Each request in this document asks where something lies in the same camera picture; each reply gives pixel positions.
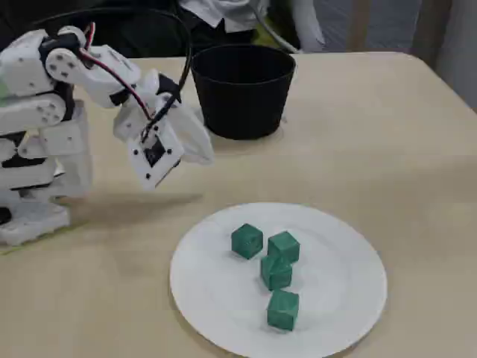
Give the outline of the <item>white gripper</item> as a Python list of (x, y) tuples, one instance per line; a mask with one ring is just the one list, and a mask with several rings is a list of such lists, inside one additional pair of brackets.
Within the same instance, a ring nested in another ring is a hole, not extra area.
[[(113, 120), (114, 137), (122, 142), (139, 137), (175, 87), (172, 79), (156, 69), (149, 70), (136, 85), (136, 93), (142, 99), (149, 117), (145, 115), (134, 97), (128, 99)], [(171, 108), (168, 112), (168, 122), (184, 148), (183, 161), (199, 165), (213, 163), (214, 150), (209, 133), (189, 107), (179, 105)]]

